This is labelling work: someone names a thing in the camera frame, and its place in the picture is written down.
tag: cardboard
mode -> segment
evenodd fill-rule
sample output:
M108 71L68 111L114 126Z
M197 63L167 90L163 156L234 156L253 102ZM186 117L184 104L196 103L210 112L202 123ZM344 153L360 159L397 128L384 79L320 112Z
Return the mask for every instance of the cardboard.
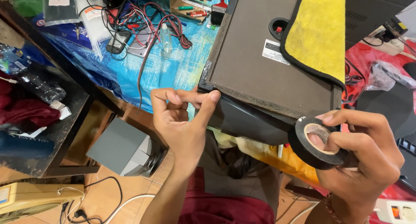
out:
M189 19L193 19L193 20L199 21L200 23L206 18L206 17L191 17L191 16L186 14L186 13L189 13L189 12L192 12L192 11L205 10L203 8L199 8L199 7L194 6L195 8L193 10L176 10L175 7L192 6L190 4L182 2L182 0L170 0L170 5L171 5L171 13L172 14L182 16L182 17L186 17L186 18L189 18Z

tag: yellow microfiber cloth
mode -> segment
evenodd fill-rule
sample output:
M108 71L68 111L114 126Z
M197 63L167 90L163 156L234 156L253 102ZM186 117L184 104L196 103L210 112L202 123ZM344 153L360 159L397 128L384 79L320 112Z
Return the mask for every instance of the yellow microfiber cloth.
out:
M297 0L280 49L293 65L343 89L345 0Z

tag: black electrical tape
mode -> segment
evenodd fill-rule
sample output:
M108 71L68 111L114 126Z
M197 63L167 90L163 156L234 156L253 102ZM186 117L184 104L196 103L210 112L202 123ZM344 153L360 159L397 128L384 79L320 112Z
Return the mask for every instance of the black electrical tape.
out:
M322 151L315 147L307 136L307 133L315 134L326 144L330 133L335 131L338 131L335 126L325 126L318 118L301 117L288 132L289 144L293 152L313 168L321 170L335 168L346 162L348 151L345 149L334 152Z

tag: orange floor tile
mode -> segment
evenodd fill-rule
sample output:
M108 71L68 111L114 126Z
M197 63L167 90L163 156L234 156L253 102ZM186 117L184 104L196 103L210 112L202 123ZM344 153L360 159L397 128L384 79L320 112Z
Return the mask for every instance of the orange floor tile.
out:
M139 130L147 134L158 135L155 132L153 126L153 115L144 111L139 111L137 113L137 107L128 104L124 101L118 100L115 97L111 99L126 113L122 120L128 122L129 124L135 126ZM123 191L123 202L130 199L133 196L143 195L143 194L152 194L155 195L163 185L167 176L169 175L172 166L174 163L174 157L171 152L167 154L164 161L150 178L144 177L121 177L114 172L110 171L104 166L101 166L100 170L96 174L86 175L85 183L91 184L93 182L99 181L103 178L114 176L120 182ZM10 179L20 179L25 177L23 174L14 172L6 168L0 168L0 181L7 181ZM280 200L279 208L277 213L277 218L282 216L285 210L294 202L294 195L281 189L280 191ZM134 200L128 203L112 220L111 223L115 224L139 224L140 220L144 214L144 211L150 204L153 198L146 197ZM111 212L115 209L117 204L120 202L120 194L117 184L114 180L108 179L102 183L96 184L87 188L86 197L81 203L81 208L84 209L88 217L99 217L101 220L106 219ZM289 223L298 213L303 211L305 208L312 205L311 203L305 201L296 201L289 209L286 214L279 220L279 224ZM59 223L59 217L61 213L62 206L58 206L52 210L36 214L34 216L27 217L25 219L20 219L18 221L11 222L12 224L57 224ZM304 223L307 214L301 216L295 224Z

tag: table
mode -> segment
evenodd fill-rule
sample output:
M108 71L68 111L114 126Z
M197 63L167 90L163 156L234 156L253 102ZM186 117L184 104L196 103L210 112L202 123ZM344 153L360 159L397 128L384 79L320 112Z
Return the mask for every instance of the table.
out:
M153 1L165 10L169 8L169 0L141 1ZM197 25L196 21L183 17L180 17L180 20L187 24L183 27L184 34L193 42L193 46L185 50L175 37L172 37L174 49L169 54L162 52L161 44L153 46L140 81L143 97L141 107L150 113L153 113L150 101L152 89L172 87L191 90L198 83L218 33L218 28L214 31L206 27L208 20L203 25ZM52 35L46 36L98 86L111 90L119 99L135 106L139 105L137 79L143 58L127 54L126 59L117 61L105 49L108 41L103 41L100 48L104 58L100 61L94 52L86 48ZM125 55L126 50L114 57L120 59Z

